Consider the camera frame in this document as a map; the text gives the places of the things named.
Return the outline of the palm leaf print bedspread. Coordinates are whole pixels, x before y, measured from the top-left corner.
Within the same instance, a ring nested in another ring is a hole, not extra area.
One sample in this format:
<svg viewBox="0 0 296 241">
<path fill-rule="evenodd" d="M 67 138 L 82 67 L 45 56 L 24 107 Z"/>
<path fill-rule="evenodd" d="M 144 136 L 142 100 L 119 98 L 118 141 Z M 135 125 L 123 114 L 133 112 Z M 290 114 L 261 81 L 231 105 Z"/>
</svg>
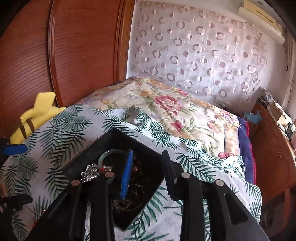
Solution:
<svg viewBox="0 0 296 241">
<path fill-rule="evenodd" d="M 173 161 L 203 181 L 221 179 L 237 195 L 252 216 L 261 216 L 261 192 L 246 180 L 246 165 L 240 156 L 212 157 L 200 141 L 177 138 L 137 107 L 101 111 L 87 105 L 73 105 L 37 128 L 25 141 L 25 154 L 9 157 L 1 168 L 1 178 L 9 194 L 29 194 L 33 198 L 12 217 L 13 232 L 25 240 L 43 211 L 49 207 L 68 181 L 62 169 L 101 135 L 116 128 L 133 140 L 161 152 L 167 149 Z M 148 203 L 128 224 L 116 229 L 118 240 L 178 240 L 183 203 L 172 201 L 163 179 L 157 177 L 161 165 L 143 151 L 134 151 L 138 189 L 145 191 L 156 181 Z"/>
</svg>

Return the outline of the wooden wardrobe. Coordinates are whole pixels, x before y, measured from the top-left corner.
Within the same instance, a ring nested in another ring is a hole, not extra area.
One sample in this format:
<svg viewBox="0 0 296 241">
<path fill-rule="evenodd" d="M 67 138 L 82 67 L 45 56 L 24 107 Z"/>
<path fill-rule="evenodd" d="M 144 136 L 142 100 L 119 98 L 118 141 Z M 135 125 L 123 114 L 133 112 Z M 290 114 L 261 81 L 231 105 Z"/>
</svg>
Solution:
<svg viewBox="0 0 296 241">
<path fill-rule="evenodd" d="M 1 36 L 1 136 L 38 93 L 70 106 L 126 78 L 134 1 L 29 1 Z"/>
</svg>

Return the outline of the navy blue blanket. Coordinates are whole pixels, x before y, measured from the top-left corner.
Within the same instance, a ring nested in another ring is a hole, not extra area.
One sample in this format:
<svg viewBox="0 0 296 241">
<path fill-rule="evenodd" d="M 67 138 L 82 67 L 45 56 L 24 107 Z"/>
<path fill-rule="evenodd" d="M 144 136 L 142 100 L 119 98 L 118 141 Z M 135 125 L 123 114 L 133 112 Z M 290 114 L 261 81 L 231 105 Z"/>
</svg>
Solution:
<svg viewBox="0 0 296 241">
<path fill-rule="evenodd" d="M 256 164 L 249 139 L 249 125 L 245 119 L 241 117 L 237 118 L 240 123 L 240 127 L 238 128 L 238 138 L 240 156 L 242 157 L 245 166 L 245 180 L 252 184 L 256 184 Z"/>
</svg>

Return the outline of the pale green jade bangle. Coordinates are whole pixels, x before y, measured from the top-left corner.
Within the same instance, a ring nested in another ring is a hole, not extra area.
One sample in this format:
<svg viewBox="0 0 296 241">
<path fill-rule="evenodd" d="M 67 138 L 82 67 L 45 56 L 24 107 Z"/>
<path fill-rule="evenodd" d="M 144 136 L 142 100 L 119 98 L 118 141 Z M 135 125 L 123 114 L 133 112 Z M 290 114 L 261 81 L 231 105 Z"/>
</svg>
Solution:
<svg viewBox="0 0 296 241">
<path fill-rule="evenodd" d="M 107 150 L 99 157 L 98 168 L 100 171 L 108 169 L 122 171 L 125 167 L 127 156 L 127 151 L 120 149 Z"/>
</svg>

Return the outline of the black jewelry box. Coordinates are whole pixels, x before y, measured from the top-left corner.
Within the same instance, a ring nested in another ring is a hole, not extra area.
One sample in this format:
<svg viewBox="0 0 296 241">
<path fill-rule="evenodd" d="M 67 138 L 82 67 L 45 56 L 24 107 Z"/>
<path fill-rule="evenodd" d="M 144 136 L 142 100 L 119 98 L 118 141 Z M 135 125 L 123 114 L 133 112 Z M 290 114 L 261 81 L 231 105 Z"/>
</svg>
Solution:
<svg viewBox="0 0 296 241">
<path fill-rule="evenodd" d="M 69 180 L 80 179 L 81 172 L 86 170 L 87 165 L 98 163 L 101 155 L 109 150 L 115 150 L 115 153 L 104 158 L 102 164 L 110 166 L 115 174 L 112 183 L 113 221 L 121 230 L 127 230 L 164 179 L 159 153 L 146 146 L 144 141 L 135 140 L 134 134 L 128 136 L 112 128 L 70 161 L 63 173 Z M 125 199 L 121 199 L 121 176 L 128 151 L 133 152 L 133 166 L 127 195 Z"/>
</svg>

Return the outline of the pink circle pattern curtain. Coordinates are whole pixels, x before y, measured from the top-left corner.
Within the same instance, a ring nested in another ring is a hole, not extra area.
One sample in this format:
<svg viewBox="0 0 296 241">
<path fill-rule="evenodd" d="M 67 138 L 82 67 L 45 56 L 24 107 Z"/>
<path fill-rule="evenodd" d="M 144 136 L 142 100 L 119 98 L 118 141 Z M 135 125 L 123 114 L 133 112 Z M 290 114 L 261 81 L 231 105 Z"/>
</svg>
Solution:
<svg viewBox="0 0 296 241">
<path fill-rule="evenodd" d="M 136 1 L 129 73 L 142 74 L 231 109 L 248 107 L 267 66 L 262 35 L 214 11 Z"/>
</svg>

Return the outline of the blue tissue paper bundle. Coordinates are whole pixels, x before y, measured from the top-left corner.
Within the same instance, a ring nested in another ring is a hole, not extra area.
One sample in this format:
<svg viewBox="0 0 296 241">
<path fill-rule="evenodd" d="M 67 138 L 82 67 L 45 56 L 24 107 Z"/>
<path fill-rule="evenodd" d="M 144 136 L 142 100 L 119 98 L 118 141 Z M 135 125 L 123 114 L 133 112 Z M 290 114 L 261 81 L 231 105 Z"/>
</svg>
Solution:
<svg viewBox="0 0 296 241">
<path fill-rule="evenodd" d="M 251 112 L 244 112 L 243 117 L 245 120 L 247 120 L 248 122 L 251 122 L 255 125 L 258 125 L 262 120 L 262 116 L 260 115 L 259 111 L 256 114 L 251 113 Z"/>
</svg>

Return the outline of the wooden bead mala strand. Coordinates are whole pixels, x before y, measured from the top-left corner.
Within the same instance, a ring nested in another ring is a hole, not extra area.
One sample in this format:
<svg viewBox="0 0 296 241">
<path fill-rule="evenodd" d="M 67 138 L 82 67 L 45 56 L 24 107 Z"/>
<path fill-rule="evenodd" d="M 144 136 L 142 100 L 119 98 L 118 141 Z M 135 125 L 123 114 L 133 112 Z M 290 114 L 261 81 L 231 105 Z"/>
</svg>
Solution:
<svg viewBox="0 0 296 241">
<path fill-rule="evenodd" d="M 125 198 L 114 200 L 112 205 L 117 212 L 131 212 L 142 205 L 144 198 L 142 169 L 133 165 Z"/>
</svg>

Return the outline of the yellow pikachu plush toy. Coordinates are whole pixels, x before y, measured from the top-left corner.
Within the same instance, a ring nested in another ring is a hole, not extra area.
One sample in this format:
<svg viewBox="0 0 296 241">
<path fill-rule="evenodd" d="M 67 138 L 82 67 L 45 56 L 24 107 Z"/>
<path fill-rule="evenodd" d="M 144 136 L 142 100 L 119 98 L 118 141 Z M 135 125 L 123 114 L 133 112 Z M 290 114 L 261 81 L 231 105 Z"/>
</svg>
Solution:
<svg viewBox="0 0 296 241">
<path fill-rule="evenodd" d="M 20 126 L 10 136 L 11 144 L 22 144 L 32 133 L 44 123 L 66 109 L 53 106 L 56 94 L 54 92 L 38 93 L 34 106 L 20 116 Z"/>
</svg>

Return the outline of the floral quilt blanket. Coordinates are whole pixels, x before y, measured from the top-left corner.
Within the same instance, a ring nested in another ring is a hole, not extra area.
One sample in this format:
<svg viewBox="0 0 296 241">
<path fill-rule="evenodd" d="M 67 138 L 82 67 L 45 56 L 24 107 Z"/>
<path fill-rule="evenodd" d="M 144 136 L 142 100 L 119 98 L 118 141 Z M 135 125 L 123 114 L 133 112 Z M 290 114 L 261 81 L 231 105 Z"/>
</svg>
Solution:
<svg viewBox="0 0 296 241">
<path fill-rule="evenodd" d="M 100 110 L 137 106 L 170 135 L 201 143 L 211 156 L 240 154 L 240 123 L 235 115 L 152 78 L 130 77 L 78 103 Z"/>
</svg>

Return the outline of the wall air conditioner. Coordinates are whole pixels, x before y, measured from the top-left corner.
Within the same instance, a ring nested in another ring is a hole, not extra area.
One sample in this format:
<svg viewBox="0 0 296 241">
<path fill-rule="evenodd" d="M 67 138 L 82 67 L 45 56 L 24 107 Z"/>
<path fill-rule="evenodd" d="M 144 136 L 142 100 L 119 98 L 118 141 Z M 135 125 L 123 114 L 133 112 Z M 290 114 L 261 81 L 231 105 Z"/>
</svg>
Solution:
<svg viewBox="0 0 296 241">
<path fill-rule="evenodd" d="M 282 25 L 251 1 L 243 1 L 238 15 L 262 30 L 278 44 L 282 45 L 285 42 Z"/>
</svg>

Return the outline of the cardboard box on counter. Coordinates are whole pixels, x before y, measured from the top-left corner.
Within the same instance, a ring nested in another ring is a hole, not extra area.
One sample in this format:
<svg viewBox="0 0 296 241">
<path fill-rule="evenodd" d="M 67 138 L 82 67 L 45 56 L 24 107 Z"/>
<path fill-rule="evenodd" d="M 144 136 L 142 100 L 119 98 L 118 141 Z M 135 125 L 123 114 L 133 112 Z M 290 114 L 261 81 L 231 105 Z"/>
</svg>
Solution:
<svg viewBox="0 0 296 241">
<path fill-rule="evenodd" d="M 289 123 L 292 123 L 292 119 L 286 112 L 282 109 L 282 107 L 275 101 L 273 101 L 269 105 L 269 109 L 271 114 L 273 115 L 275 121 L 282 126 L 288 126 Z"/>
</svg>

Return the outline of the wooden side cabinet counter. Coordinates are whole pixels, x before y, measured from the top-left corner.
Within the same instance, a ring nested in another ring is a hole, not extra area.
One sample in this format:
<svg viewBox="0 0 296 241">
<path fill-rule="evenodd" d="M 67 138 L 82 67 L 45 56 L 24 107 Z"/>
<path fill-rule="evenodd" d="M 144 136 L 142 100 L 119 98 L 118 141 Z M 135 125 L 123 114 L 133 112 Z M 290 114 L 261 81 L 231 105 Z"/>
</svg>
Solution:
<svg viewBox="0 0 296 241">
<path fill-rule="evenodd" d="M 295 150 L 267 107 L 257 101 L 251 112 L 262 117 L 250 139 L 256 185 L 261 190 L 262 202 L 266 203 L 295 185 Z"/>
</svg>

